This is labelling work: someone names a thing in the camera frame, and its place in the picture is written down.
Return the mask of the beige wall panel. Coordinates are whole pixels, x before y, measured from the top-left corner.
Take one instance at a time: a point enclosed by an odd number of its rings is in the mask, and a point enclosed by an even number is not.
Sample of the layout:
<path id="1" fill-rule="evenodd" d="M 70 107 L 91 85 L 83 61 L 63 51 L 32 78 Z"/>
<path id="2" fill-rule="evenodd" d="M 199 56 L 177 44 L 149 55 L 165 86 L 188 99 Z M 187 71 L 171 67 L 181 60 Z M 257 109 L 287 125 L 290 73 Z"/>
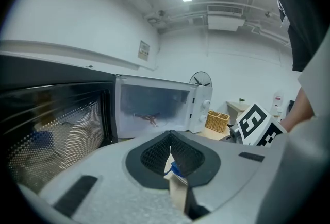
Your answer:
<path id="1" fill-rule="evenodd" d="M 147 43 L 145 43 L 144 41 L 140 41 L 139 50 L 138 50 L 138 58 L 140 58 L 144 61 L 148 61 L 149 54 L 150 54 L 150 46 Z"/>

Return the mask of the white microwave oven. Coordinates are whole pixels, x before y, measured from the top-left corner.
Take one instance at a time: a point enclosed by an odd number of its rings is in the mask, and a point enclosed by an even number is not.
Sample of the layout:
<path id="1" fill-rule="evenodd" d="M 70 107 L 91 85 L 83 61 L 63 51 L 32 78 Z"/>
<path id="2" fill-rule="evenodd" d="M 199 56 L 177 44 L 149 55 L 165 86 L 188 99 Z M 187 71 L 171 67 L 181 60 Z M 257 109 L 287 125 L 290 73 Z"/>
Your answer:
<path id="1" fill-rule="evenodd" d="M 0 165 L 39 193 L 119 139 L 202 131 L 211 97 L 201 85 L 0 55 Z"/>

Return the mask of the person's right forearm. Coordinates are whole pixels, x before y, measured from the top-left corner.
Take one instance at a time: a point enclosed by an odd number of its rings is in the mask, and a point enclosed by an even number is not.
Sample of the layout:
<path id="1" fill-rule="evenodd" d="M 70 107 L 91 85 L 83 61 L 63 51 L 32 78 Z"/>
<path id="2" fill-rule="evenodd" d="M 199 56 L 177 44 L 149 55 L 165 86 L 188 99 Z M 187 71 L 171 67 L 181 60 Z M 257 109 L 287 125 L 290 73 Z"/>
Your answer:
<path id="1" fill-rule="evenodd" d="M 303 88 L 299 89 L 293 107 L 287 116 L 281 121 L 281 126 L 290 132 L 297 124 L 310 120 L 314 111 Z"/>

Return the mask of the light wooden desk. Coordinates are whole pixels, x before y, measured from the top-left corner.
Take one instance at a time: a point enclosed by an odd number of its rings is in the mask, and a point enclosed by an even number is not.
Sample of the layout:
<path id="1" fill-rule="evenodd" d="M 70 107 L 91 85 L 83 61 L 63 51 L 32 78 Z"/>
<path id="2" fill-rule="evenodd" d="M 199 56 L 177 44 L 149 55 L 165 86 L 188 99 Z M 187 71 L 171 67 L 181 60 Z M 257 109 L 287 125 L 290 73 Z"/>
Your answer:
<path id="1" fill-rule="evenodd" d="M 233 124 L 236 119 L 249 108 L 249 104 L 241 103 L 241 102 L 233 102 L 227 101 L 227 112 L 230 116 L 230 121 Z"/>

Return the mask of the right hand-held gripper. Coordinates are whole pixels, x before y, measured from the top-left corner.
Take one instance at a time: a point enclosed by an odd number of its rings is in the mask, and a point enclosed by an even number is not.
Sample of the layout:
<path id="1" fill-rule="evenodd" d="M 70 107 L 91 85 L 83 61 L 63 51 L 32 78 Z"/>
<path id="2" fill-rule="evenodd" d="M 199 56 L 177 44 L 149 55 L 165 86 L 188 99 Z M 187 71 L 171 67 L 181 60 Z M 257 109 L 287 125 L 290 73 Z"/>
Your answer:
<path id="1" fill-rule="evenodd" d="M 287 131 L 277 119 L 261 105 L 250 105 L 229 129 L 235 143 L 270 147 L 275 137 Z"/>

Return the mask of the black standing fan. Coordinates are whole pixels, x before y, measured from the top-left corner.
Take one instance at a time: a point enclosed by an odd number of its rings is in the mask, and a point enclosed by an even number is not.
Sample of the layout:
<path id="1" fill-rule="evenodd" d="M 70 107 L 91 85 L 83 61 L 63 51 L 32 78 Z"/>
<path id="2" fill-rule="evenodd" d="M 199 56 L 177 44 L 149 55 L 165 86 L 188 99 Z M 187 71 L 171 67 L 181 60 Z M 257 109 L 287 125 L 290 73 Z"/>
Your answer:
<path id="1" fill-rule="evenodd" d="M 211 77 L 204 71 L 193 74 L 189 81 L 190 84 L 212 87 Z"/>

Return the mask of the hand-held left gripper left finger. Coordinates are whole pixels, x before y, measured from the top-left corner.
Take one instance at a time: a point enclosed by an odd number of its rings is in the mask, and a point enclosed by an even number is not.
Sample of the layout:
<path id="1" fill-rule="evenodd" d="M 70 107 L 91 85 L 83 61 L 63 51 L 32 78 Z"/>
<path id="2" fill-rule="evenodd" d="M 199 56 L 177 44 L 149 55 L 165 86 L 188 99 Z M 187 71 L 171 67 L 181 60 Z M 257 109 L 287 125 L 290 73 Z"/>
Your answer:
<path id="1" fill-rule="evenodd" d="M 96 183 L 72 216 L 80 224 L 190 224 L 168 190 L 145 188 L 126 169 L 129 151 L 155 137 L 139 136 L 90 153 L 54 177 L 39 196 L 55 205 L 80 177 L 93 176 Z"/>

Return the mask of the white wall dispenser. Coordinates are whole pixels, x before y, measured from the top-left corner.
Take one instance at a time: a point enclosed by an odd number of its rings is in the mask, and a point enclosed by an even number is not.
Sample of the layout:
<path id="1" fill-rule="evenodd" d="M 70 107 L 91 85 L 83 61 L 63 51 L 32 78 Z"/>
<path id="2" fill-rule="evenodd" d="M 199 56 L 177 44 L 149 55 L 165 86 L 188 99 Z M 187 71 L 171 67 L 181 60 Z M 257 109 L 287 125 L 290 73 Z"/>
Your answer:
<path id="1" fill-rule="evenodd" d="M 278 108 L 282 106 L 284 99 L 284 93 L 282 90 L 278 90 L 274 93 L 273 96 L 273 106 L 277 106 Z"/>

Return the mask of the white ceiling air conditioner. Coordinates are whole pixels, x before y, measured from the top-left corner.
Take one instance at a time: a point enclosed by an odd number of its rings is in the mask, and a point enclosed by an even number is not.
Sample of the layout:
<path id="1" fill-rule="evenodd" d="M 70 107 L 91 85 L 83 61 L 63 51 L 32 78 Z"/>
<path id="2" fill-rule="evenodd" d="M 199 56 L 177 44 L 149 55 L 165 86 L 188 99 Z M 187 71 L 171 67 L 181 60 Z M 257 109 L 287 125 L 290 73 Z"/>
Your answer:
<path id="1" fill-rule="evenodd" d="M 236 32 L 239 27 L 242 27 L 245 23 L 245 19 L 219 16 L 219 15 L 209 15 L 207 17 L 208 29 L 209 30 L 224 30 L 224 31 L 234 31 Z"/>

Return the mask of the wicker basket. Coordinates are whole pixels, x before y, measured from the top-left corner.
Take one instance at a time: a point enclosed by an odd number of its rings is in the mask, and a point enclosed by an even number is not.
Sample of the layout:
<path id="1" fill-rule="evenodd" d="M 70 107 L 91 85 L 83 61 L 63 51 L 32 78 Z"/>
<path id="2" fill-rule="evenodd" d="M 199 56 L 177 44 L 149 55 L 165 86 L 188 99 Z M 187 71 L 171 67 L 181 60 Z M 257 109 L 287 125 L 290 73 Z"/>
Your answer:
<path id="1" fill-rule="evenodd" d="M 224 133 L 229 118 L 230 116 L 227 114 L 209 110 L 205 127 L 218 133 Z"/>

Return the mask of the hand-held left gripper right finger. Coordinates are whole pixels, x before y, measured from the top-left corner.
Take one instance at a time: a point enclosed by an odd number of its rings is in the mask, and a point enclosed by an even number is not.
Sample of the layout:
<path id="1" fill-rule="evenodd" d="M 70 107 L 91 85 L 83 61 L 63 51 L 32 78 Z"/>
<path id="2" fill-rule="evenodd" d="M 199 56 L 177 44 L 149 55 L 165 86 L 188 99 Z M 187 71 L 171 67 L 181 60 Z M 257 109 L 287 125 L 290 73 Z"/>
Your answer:
<path id="1" fill-rule="evenodd" d="M 182 134 L 213 149 L 221 160 L 215 177 L 207 185 L 192 190 L 197 204 L 210 211 L 202 219 L 256 220 L 280 166 L 287 136 L 277 136 L 267 148 Z"/>

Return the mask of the blue cloth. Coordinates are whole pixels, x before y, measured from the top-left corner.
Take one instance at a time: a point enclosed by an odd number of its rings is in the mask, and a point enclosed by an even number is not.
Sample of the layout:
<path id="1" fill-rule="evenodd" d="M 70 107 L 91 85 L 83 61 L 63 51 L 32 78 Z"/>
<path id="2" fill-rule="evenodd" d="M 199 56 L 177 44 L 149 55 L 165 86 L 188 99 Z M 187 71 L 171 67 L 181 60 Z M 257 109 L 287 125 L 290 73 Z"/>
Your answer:
<path id="1" fill-rule="evenodd" d="M 180 171 L 180 169 L 175 161 L 173 161 L 171 163 L 170 171 L 179 177 L 185 178 L 185 176 L 182 174 L 182 172 Z"/>

